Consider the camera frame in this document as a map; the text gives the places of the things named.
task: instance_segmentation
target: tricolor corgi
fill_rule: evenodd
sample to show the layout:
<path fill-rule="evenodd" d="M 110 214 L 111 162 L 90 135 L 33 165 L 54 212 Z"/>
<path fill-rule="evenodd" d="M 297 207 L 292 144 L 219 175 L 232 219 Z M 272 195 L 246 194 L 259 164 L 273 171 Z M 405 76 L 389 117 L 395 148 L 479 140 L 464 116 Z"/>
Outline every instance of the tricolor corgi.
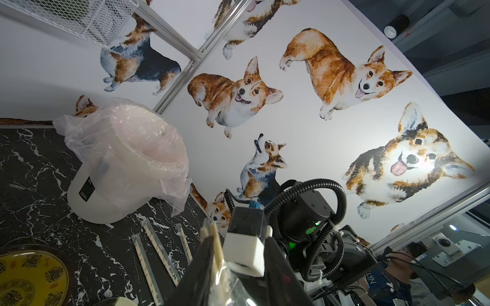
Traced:
<path fill-rule="evenodd" d="M 248 7 L 242 15 L 242 19 L 233 26 L 227 34 L 227 43 L 223 47 L 223 55 L 229 60 L 232 56 L 232 49 L 245 40 L 254 37 L 262 27 L 272 18 L 282 5 L 293 5 L 301 0 L 256 0 Z M 221 21 L 226 17 L 230 8 L 235 4 L 235 0 L 223 0 L 216 12 L 213 23 L 216 29 Z"/>
<path fill-rule="evenodd" d="M 305 61 L 313 88 L 323 101 L 320 117 L 332 118 L 343 110 L 380 98 L 406 81 L 411 71 L 391 71 L 384 64 L 385 48 L 378 47 L 366 64 L 354 66 L 334 43 L 315 29 L 304 29 L 288 44 L 279 67 L 286 70 L 292 61 Z"/>
<path fill-rule="evenodd" d="M 343 177 L 347 190 L 364 201 L 357 208 L 362 219 L 371 209 L 402 202 L 441 177 L 465 179 L 474 173 L 446 137 L 427 126 L 417 104 L 405 107 L 398 132 L 385 146 L 361 154 Z"/>
<path fill-rule="evenodd" d="M 237 188 L 237 192 L 240 194 L 239 198 L 256 200 L 264 207 L 279 191 L 280 186 L 275 179 L 276 170 L 288 166 L 279 154 L 279 150 L 286 144 L 268 141 L 264 134 L 260 134 L 254 144 L 255 155 L 240 174 L 242 187 Z"/>
<path fill-rule="evenodd" d="M 269 88 L 259 75 L 257 57 L 252 58 L 244 78 L 233 82 L 221 75 L 202 73 L 187 86 L 198 106 L 208 111 L 206 123 L 224 125 L 224 134 L 231 138 L 231 129 L 244 124 L 266 104 L 279 102 L 282 91 Z"/>
<path fill-rule="evenodd" d="M 100 64 L 110 75 L 103 79 L 110 86 L 107 92 L 114 91 L 123 82 L 158 81 L 158 95 L 167 88 L 181 72 L 180 66 L 150 45 L 150 34 L 156 30 L 137 14 L 133 14 L 136 26 L 129 34 L 119 37 L 110 48 L 100 52 Z"/>
<path fill-rule="evenodd" d="M 194 184 L 191 184 L 191 194 L 201 205 L 212 222 L 216 222 L 218 228 L 225 229 L 230 224 L 231 212 L 225 203 L 224 193 L 220 192 L 213 203 L 208 203 L 196 190 Z"/>

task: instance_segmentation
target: plastic bag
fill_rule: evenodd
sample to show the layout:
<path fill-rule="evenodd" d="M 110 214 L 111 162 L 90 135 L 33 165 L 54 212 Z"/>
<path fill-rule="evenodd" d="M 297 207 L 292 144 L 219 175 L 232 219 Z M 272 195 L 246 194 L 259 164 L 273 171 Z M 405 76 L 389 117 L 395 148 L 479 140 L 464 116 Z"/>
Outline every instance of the plastic bag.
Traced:
<path fill-rule="evenodd" d="M 240 279 L 224 260 L 213 270 L 209 288 L 208 306 L 254 306 L 256 303 Z"/>
<path fill-rule="evenodd" d="M 66 146 L 90 168 L 98 193 L 131 213 L 156 197 L 184 211 L 190 192 L 189 160 L 181 136 L 147 107 L 114 98 L 86 118 L 53 121 Z"/>

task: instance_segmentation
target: yellow plate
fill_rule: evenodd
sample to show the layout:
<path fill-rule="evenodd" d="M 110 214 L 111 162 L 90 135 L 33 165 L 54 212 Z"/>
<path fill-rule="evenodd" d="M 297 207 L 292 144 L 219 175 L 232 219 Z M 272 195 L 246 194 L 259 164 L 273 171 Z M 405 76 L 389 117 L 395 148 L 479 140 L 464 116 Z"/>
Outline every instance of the yellow plate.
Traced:
<path fill-rule="evenodd" d="M 59 251 L 40 245 L 2 251 L 0 306 L 61 306 L 70 298 L 73 271 Z"/>

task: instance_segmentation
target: white wire basket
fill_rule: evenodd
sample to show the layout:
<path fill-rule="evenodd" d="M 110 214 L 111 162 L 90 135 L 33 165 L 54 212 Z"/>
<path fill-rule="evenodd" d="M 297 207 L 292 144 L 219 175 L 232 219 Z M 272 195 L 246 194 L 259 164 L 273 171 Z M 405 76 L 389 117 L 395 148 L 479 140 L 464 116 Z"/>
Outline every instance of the white wire basket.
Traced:
<path fill-rule="evenodd" d="M 101 47 L 108 47 L 138 0 L 0 0 L 22 13 Z"/>

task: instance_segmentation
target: black marble countertop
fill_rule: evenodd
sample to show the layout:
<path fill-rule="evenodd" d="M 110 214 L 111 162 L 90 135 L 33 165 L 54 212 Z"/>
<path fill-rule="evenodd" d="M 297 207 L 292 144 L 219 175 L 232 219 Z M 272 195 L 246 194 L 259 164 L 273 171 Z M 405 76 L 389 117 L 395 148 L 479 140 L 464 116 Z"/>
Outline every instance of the black marble countertop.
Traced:
<path fill-rule="evenodd" d="M 176 223 L 182 223 L 194 254 L 206 215 L 189 197 L 185 211 L 171 217 L 171 207 L 152 199 L 113 224 L 78 218 L 66 193 L 81 162 L 54 129 L 0 129 L 0 247 L 44 244 L 57 247 L 73 262 L 75 280 L 69 305 L 90 306 L 107 297 L 125 296 L 154 305 L 131 235 L 140 233 L 164 298 L 175 286 L 140 225 L 150 219 L 181 275 L 187 260 Z"/>

